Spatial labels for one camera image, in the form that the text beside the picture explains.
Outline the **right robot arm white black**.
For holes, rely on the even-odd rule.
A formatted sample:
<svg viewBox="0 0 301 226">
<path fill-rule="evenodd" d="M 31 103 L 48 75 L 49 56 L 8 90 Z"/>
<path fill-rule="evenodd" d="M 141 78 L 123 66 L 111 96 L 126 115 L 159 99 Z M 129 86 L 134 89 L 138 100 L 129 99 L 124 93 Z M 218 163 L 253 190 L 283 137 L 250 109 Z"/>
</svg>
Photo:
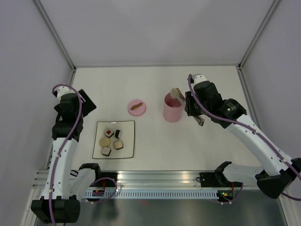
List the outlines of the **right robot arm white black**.
<svg viewBox="0 0 301 226">
<path fill-rule="evenodd" d="M 256 126 L 246 109 L 235 99 L 222 98 L 214 83 L 204 76 L 188 78 L 185 93 L 185 112 L 198 118 L 205 115 L 212 122 L 234 135 L 253 154 L 261 166 L 250 167 L 225 161 L 215 170 L 215 181 L 220 186 L 229 182 L 256 185 L 266 196 L 277 199 L 296 179 L 301 177 L 301 160 L 281 151 Z"/>
</svg>

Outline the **sushi roll cream top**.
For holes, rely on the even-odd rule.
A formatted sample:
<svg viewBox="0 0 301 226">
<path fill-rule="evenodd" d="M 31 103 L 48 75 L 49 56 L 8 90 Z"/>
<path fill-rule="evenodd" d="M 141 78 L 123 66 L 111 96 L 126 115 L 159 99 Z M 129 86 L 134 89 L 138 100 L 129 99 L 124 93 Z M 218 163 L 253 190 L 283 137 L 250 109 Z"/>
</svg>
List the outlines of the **sushi roll cream top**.
<svg viewBox="0 0 301 226">
<path fill-rule="evenodd" d="M 120 150 L 124 148 L 123 142 L 121 140 L 117 140 L 113 143 L 115 150 Z"/>
</svg>

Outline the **sushi roll black side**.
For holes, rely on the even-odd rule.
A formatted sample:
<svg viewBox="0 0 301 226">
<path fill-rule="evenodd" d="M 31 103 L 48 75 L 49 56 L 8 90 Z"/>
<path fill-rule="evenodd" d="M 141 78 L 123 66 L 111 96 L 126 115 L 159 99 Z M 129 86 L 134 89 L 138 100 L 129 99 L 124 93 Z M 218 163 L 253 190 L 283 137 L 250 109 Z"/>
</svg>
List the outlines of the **sushi roll black side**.
<svg viewBox="0 0 301 226">
<path fill-rule="evenodd" d="M 115 138 L 116 138 L 116 139 L 120 139 L 121 136 L 122 136 L 122 131 L 119 130 L 119 129 L 117 129 L 117 130 L 115 131 Z"/>
</svg>

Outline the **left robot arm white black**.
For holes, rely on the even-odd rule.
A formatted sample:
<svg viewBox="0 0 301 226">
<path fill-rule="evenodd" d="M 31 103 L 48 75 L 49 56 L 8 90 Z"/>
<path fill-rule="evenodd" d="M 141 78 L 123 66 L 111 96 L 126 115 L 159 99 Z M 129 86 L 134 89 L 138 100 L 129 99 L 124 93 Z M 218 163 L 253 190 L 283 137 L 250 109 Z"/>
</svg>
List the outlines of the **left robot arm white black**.
<svg viewBox="0 0 301 226">
<path fill-rule="evenodd" d="M 52 158 L 45 187 L 40 198 L 33 200 L 31 210 L 44 224 L 66 225 L 77 222 L 80 202 L 87 189 L 99 186 L 103 176 L 97 163 L 84 163 L 70 180 L 72 161 L 83 130 L 84 117 L 96 105 L 83 89 L 58 84 L 52 89 L 59 104 L 52 128 Z"/>
</svg>

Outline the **steel food tongs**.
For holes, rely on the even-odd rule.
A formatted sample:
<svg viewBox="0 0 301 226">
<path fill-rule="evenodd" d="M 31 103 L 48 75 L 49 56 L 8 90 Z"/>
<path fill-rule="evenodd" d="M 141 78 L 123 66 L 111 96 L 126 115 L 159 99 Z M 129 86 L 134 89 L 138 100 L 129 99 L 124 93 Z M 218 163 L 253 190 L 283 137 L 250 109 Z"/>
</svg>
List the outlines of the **steel food tongs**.
<svg viewBox="0 0 301 226">
<path fill-rule="evenodd" d="M 176 99 L 181 103 L 182 106 L 186 106 L 186 99 L 178 88 L 172 88 L 170 95 L 173 99 Z"/>
</svg>

